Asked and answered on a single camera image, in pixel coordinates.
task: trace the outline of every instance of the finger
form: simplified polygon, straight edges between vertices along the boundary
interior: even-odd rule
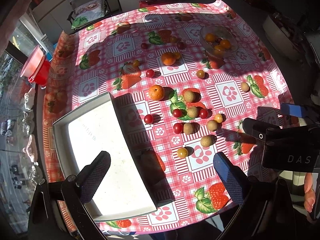
[[[307,173],[304,178],[304,193],[307,193],[312,188],[312,173]]]
[[[304,195],[304,207],[310,213],[312,211],[313,205],[316,202],[316,194],[314,190],[311,188],[305,195]]]

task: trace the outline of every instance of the cardboard tray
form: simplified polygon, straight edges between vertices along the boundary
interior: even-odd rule
[[[113,100],[109,92],[104,93],[53,124],[54,141],[65,178],[78,174],[102,150],[111,156],[107,174],[92,201],[85,204],[95,221],[120,220],[157,210],[155,198],[129,151]]]

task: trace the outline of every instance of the pillow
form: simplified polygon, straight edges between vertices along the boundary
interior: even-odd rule
[[[104,16],[103,0],[93,0],[75,9],[76,18],[71,26],[72,29],[81,28],[84,25]]]

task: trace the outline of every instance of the window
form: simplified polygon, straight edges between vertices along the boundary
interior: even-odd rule
[[[10,41],[26,56],[38,44],[20,21]],[[22,67],[6,52],[0,55],[0,212],[17,234],[28,230],[33,194],[43,177],[40,157],[34,162],[24,149],[36,124],[33,110],[25,108],[32,84],[20,77]]]

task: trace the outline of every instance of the tablecloth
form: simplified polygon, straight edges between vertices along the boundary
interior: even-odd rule
[[[218,70],[211,69],[211,61],[205,57],[199,42],[200,29],[207,25],[229,28],[239,46]],[[180,38],[185,48],[178,49],[176,44],[168,43],[161,30],[171,31],[169,36]],[[148,49],[140,47],[143,42],[149,45]],[[168,51],[182,55],[172,66],[165,66],[160,60]],[[122,67],[136,59],[141,62],[139,69],[128,78]],[[147,69],[155,70],[157,76],[147,78]],[[196,77],[199,69],[208,74],[204,80]],[[253,85],[248,93],[241,90],[243,81]],[[155,84],[175,90],[178,99],[151,100],[148,90]],[[191,135],[173,132],[178,120],[170,108],[172,104],[186,107],[180,95],[187,88],[199,90],[201,103],[213,115],[225,114],[222,129],[213,133],[207,130],[211,116],[184,121],[197,123],[197,130]],[[74,35],[61,34],[51,64],[43,113],[45,165],[50,181],[63,179],[52,124],[107,91],[115,96],[123,120],[129,124],[124,132],[134,149],[132,154],[153,148],[164,162],[166,178],[153,188],[160,204],[157,212],[100,222],[101,230],[138,233],[171,230],[231,208],[234,205],[231,200],[220,210],[212,206],[213,185],[220,185],[212,159],[219,151],[247,175],[255,175],[262,181],[276,177],[276,173],[260,165],[261,145],[239,143],[239,130],[246,117],[280,126],[292,125],[294,121],[279,111],[280,103],[292,102],[291,95],[267,48],[222,0],[211,4],[175,3],[141,8],[105,19]],[[157,116],[157,122],[144,124],[146,114]],[[217,141],[205,148],[200,145],[200,139],[208,134],[215,134]],[[180,147],[191,147],[194,153],[180,159],[176,154]],[[229,197],[227,191],[219,194]],[[62,211],[69,229],[75,230],[63,204]]]

